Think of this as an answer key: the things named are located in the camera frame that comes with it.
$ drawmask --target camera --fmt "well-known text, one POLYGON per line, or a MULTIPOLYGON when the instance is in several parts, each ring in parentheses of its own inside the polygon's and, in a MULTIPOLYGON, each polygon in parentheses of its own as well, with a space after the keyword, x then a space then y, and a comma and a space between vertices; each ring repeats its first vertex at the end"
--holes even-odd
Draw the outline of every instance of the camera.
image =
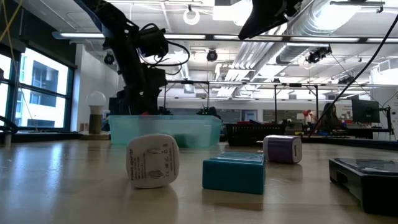
POLYGON ((215 49, 210 49, 209 53, 207 54, 207 61, 215 62, 217 61, 218 55, 215 49))
POLYGON ((108 52, 104 58, 104 62, 107 65, 113 65, 114 64, 114 56, 111 52, 108 52))

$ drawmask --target wooden table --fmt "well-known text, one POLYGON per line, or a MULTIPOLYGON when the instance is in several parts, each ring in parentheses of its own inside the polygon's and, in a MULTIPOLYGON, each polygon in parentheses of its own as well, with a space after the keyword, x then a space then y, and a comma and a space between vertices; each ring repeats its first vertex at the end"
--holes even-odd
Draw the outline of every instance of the wooden table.
POLYGON ((328 175, 329 158, 398 160, 394 152, 305 144, 300 164, 267 164, 264 195, 203 190, 202 161, 224 150, 182 149, 174 183, 137 190, 125 149, 109 141, 0 148, 0 223, 398 223, 365 214, 328 175))

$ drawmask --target blue box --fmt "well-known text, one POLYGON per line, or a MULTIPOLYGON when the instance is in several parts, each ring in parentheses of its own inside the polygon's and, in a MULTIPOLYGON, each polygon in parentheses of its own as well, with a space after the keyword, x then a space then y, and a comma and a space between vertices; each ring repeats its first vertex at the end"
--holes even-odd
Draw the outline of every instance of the blue box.
POLYGON ((214 116, 109 117, 112 144, 122 146, 127 146, 131 140, 147 134, 167 134, 182 148, 214 147, 220 141, 221 125, 221 120, 214 116))
POLYGON ((223 152, 203 161, 204 189, 263 194, 264 155, 246 152, 223 152))

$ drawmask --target plastic storage container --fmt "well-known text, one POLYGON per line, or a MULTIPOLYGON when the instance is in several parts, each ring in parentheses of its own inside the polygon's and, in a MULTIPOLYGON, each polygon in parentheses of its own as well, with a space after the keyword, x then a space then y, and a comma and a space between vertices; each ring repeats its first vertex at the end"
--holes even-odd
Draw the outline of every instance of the plastic storage container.
POLYGON ((119 116, 109 117, 112 144, 127 146, 147 134, 168 134, 179 147, 213 147, 220 141, 221 120, 214 116, 119 116))

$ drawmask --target white plug adapter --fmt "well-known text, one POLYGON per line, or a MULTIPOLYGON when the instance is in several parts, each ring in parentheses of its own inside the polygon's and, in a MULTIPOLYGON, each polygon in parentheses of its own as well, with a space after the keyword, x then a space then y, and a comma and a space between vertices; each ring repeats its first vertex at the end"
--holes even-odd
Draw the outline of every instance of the white plug adapter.
POLYGON ((136 138, 127 146, 126 170, 134 187, 151 189, 167 185, 178 176, 179 149, 166 134, 136 138))

